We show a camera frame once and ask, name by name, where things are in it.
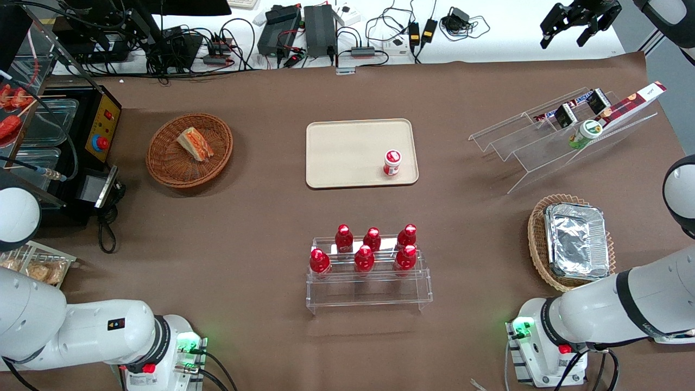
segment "candy bar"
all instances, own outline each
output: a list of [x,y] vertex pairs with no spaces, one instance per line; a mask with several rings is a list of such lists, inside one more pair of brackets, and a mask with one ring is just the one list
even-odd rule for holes
[[607,107],[610,107],[610,101],[608,98],[606,98],[605,94],[600,88],[596,88],[593,90],[593,94],[587,99],[587,103],[589,104],[589,107],[591,107],[591,111],[594,112],[594,114],[599,114],[601,111],[604,111]]
[[568,103],[563,103],[562,106],[555,111],[555,119],[557,123],[560,124],[561,129],[572,126],[578,121],[577,116],[574,115]]
[[[570,106],[570,108],[579,106],[580,104],[584,103],[587,99],[589,99],[589,97],[593,93],[594,93],[593,91],[589,91],[588,93],[585,93],[584,95],[582,95],[576,99],[572,99],[571,101],[565,102],[565,103],[567,103]],[[557,112],[557,110],[549,111],[545,114],[536,115],[535,117],[533,117],[533,119],[536,122],[541,122],[542,120],[547,120],[549,118],[554,117],[556,112]]]

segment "white cable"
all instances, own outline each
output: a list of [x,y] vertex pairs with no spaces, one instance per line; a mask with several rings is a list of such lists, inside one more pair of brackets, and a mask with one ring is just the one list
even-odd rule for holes
[[31,29],[26,32],[26,37],[29,39],[29,47],[31,48],[31,55],[34,57],[34,60],[38,60],[38,56],[36,56],[36,49],[34,49],[34,41],[31,40]]

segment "clear acrylic stand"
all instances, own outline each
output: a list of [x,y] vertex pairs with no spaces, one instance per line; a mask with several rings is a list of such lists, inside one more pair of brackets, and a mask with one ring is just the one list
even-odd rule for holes
[[[506,162],[513,157],[512,160],[521,165],[524,174],[507,194],[590,154],[612,147],[657,115],[655,109],[645,111],[645,108],[642,108],[635,111],[620,125],[609,128],[601,137],[592,140],[581,150],[570,147],[569,138],[582,122],[596,117],[588,103],[583,102],[572,108],[579,122],[564,129],[561,129],[554,116],[541,121],[534,119],[588,92],[588,88],[581,88],[479,131],[468,138],[469,141],[475,141],[481,151],[488,152],[492,148],[502,161]],[[621,100],[614,93],[607,93],[606,97],[611,104]]]
[[321,307],[348,305],[417,304],[422,310],[432,302],[430,269],[418,248],[418,261],[408,271],[394,271],[397,235],[382,235],[380,251],[374,253],[374,268],[368,273],[354,270],[354,253],[362,245],[355,240],[352,253],[338,253],[332,237],[314,238],[311,249],[320,248],[331,259],[331,273],[319,276],[306,272],[306,307],[316,315]]

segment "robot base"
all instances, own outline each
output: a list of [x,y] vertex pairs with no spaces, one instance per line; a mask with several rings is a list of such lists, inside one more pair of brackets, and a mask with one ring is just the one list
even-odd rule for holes
[[[575,355],[574,353],[561,354],[543,331],[541,307],[545,302],[544,298],[533,298],[527,301],[519,310],[519,316],[507,324],[507,337],[516,377],[520,383],[533,383],[538,388],[555,387],[569,360]],[[512,336],[519,332],[526,334],[526,337],[512,340]],[[586,368],[587,357],[584,355],[577,361],[562,385],[583,384]]]
[[193,332],[188,321],[178,315],[165,315],[164,320],[169,324],[171,336],[169,347],[162,361],[156,365],[154,373],[151,374],[134,374],[126,370],[126,389],[128,391],[183,391],[188,389],[192,376],[175,372],[174,366],[177,363],[195,363],[195,355],[182,353],[180,349],[201,348],[201,338]]

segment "aluminum foil container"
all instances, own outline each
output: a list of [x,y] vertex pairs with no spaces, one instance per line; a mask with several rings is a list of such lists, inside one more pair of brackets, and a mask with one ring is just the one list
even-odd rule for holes
[[546,208],[548,261],[556,276],[600,280],[610,274],[603,213],[561,202]]

